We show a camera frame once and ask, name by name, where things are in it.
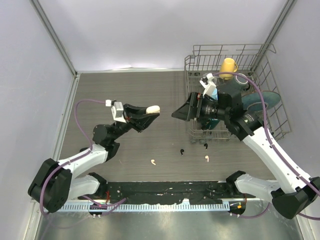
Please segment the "cream earbud charging case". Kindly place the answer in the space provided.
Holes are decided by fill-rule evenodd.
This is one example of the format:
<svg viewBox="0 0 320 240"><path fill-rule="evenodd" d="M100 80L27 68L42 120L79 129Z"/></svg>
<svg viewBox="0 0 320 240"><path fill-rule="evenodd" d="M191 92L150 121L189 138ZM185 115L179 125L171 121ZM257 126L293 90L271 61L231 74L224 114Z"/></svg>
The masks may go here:
<svg viewBox="0 0 320 240"><path fill-rule="evenodd" d="M160 107L158 105L152 105L146 108L145 112L147 114L160 113Z"/></svg>

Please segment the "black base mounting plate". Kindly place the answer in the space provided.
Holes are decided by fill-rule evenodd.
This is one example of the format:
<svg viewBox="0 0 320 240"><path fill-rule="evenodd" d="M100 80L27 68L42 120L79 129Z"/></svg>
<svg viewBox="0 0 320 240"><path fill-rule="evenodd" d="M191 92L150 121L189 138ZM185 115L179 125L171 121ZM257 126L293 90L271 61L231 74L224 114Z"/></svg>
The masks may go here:
<svg viewBox="0 0 320 240"><path fill-rule="evenodd" d="M226 182L219 181L132 181L109 182L93 200L116 203L126 199L132 205L173 205L188 199L192 205L219 204L223 199L254 198L248 193L231 191Z"/></svg>

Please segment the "aluminium frame rail left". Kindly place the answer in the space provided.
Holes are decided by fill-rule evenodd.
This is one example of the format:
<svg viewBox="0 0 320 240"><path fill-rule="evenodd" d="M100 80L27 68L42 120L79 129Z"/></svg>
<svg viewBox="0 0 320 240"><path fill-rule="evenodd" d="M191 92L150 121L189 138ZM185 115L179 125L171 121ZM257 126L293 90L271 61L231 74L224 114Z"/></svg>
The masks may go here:
<svg viewBox="0 0 320 240"><path fill-rule="evenodd" d="M74 78L71 82L70 89L67 93L65 106L64 106L63 112L61 114L61 120L59 123L58 132L57 132L57 136L56 136L56 142L55 142L55 146L54 146L53 153L52 153L53 160L60 159L66 131L68 128L68 122L69 122L71 113L73 111L73 105L74 105L74 101L75 101L75 96L76 96L80 76L81 75L79 73L77 73L74 76Z"/></svg>

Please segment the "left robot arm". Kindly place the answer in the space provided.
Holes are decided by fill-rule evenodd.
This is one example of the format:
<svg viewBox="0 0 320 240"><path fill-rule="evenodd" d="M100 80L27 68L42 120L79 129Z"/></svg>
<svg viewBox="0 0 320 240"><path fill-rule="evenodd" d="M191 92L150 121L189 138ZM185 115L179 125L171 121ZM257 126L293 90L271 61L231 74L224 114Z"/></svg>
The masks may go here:
<svg viewBox="0 0 320 240"><path fill-rule="evenodd" d="M158 105L138 107L110 99L101 104L111 109L114 123L96 125L89 147L78 154L58 161L45 160L30 184L27 193L39 203L43 215L57 212L74 198L102 199L107 192L107 181L96 173L80 175L115 157L120 148L118 138L130 130L143 132L160 116Z"/></svg>

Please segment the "blue ceramic plate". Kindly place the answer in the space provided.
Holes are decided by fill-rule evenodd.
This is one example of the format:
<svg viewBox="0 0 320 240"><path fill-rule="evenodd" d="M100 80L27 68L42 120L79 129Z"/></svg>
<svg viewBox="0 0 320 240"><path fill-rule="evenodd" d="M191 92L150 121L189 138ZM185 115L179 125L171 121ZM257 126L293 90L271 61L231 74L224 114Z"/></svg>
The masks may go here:
<svg viewBox="0 0 320 240"><path fill-rule="evenodd" d="M266 110L275 107L281 100L281 96L273 91L262 91L264 106ZM258 92L244 95L242 98L243 108L247 111L260 113L263 111L261 97Z"/></svg>

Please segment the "light blue mug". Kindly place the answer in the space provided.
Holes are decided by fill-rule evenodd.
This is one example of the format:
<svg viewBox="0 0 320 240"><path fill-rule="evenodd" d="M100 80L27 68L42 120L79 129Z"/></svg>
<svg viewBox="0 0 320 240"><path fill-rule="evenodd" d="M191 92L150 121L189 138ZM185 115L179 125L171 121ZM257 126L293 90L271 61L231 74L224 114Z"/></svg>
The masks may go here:
<svg viewBox="0 0 320 240"><path fill-rule="evenodd" d="M214 100L218 100L218 89L215 88L210 97Z"/></svg>

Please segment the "dark teal mug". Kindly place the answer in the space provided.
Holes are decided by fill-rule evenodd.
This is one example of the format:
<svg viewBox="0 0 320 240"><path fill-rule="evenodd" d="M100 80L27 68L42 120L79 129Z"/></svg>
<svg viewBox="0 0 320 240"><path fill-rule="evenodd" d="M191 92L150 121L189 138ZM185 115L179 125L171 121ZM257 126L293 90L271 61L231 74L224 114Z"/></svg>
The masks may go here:
<svg viewBox="0 0 320 240"><path fill-rule="evenodd" d="M201 119L201 129L204 130L213 130L218 124L220 123L220 120L208 118L208 119Z"/></svg>

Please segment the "dark grey-green mug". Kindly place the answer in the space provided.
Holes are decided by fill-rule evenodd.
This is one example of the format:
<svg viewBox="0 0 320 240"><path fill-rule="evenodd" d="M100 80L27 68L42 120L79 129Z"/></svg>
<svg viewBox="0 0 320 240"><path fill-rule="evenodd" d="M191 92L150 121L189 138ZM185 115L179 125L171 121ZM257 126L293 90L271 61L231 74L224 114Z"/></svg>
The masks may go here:
<svg viewBox="0 0 320 240"><path fill-rule="evenodd" d="M226 85L230 88L244 92L250 89L249 82L245 78L245 75L242 73L234 75L230 80L228 80Z"/></svg>

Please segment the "yellow mug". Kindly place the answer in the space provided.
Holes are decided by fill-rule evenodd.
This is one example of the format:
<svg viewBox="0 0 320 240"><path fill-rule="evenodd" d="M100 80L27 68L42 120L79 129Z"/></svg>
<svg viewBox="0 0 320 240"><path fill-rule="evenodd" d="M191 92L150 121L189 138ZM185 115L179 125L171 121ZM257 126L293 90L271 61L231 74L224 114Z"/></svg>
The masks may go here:
<svg viewBox="0 0 320 240"><path fill-rule="evenodd" d="M238 71L238 65L236 63L236 61L233 58L225 58L223 60L223 63L221 64L220 67L220 72L228 72L228 73L236 73ZM220 74L219 77L223 80L230 80L233 78L232 74L228 74L228 73L224 73L224 74Z"/></svg>

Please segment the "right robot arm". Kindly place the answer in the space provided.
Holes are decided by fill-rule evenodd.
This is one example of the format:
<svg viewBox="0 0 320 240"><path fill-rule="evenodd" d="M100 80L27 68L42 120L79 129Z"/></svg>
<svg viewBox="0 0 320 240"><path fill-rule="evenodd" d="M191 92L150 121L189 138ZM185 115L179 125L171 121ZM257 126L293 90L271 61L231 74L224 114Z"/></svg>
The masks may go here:
<svg viewBox="0 0 320 240"><path fill-rule="evenodd" d="M303 171L273 139L262 119L244 109L238 89L222 86L217 90L216 100L191 92L171 116L185 122L223 121L229 132L252 149L276 179L262 180L237 171L226 179L225 190L230 197L255 196L271 203L283 217L293 219L319 196L320 178Z"/></svg>

